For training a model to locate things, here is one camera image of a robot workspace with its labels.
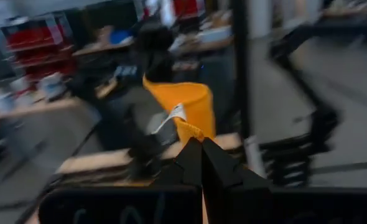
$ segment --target metal pole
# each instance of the metal pole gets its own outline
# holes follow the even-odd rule
[[[248,28],[249,16],[248,0],[231,0],[232,31],[235,35],[235,58],[236,58],[236,104],[241,114],[241,137],[244,139],[244,148],[248,167],[261,177],[266,177],[261,154],[258,149],[254,129],[251,124],[251,70]]]

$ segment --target blue object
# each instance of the blue object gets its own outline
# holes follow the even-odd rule
[[[130,37],[131,33],[127,30],[117,30],[110,33],[110,44],[120,44],[125,38]]]

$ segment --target orange plastic bin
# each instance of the orange plastic bin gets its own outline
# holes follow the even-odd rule
[[[203,140],[215,138],[213,95],[210,89],[199,83],[152,83],[143,77],[147,88],[163,109],[170,113],[182,104],[186,121],[174,118],[180,142],[186,145],[191,137]]]

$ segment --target concrete floor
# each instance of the concrete floor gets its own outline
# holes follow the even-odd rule
[[[259,142],[268,142],[303,134],[309,125],[306,118],[312,107],[303,99],[286,75],[266,60],[267,41],[257,40],[253,43],[251,60],[251,97],[253,100],[253,123]],[[314,167],[326,167],[352,162],[367,162],[367,46],[357,48],[337,47],[320,41],[310,41],[302,45],[294,54],[295,60],[307,72],[307,78],[315,88],[330,100],[341,112],[344,122],[332,139],[335,150],[315,158]],[[233,86],[232,77],[226,80],[215,78],[222,71],[229,73],[230,66],[220,62],[210,62],[211,69],[205,72],[203,82],[213,82],[211,87],[215,98],[219,100],[215,108],[224,108],[230,102]],[[143,108],[137,110],[139,118]],[[55,122],[60,114],[49,115]],[[79,115],[85,119],[88,114]],[[32,123],[44,122],[44,117],[31,117]],[[57,133],[49,139],[52,149],[40,155],[36,160],[12,176],[7,182],[0,182],[0,203],[34,197],[48,177],[55,172],[62,161],[76,145],[76,138],[82,137],[90,128],[82,127],[81,132],[68,129],[55,129]],[[48,131],[26,129],[25,135],[36,136],[36,144]],[[91,139],[84,154],[99,150],[94,147],[96,139]],[[17,158],[12,157],[0,164],[0,174],[11,167]],[[320,174],[312,178],[314,186],[367,187],[367,170]],[[19,212],[0,213],[0,223],[13,223]]]

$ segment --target storage shelf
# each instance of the storage shelf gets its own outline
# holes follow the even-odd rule
[[[18,49],[10,49],[9,52],[21,52],[21,51],[25,51],[25,50],[32,50],[32,49],[39,49],[41,47],[50,47],[56,45],[55,43],[46,43],[46,44],[39,44],[39,45],[34,45],[34,46],[30,46],[30,47],[21,47]]]
[[[55,63],[55,62],[61,62],[64,60],[68,60],[68,58],[55,58],[55,59],[50,59],[50,60],[44,60],[41,62],[33,62],[33,63],[15,63],[16,68],[27,68],[27,67],[33,67],[33,66],[39,66],[39,65],[46,65],[46,64],[50,64],[50,63]]]

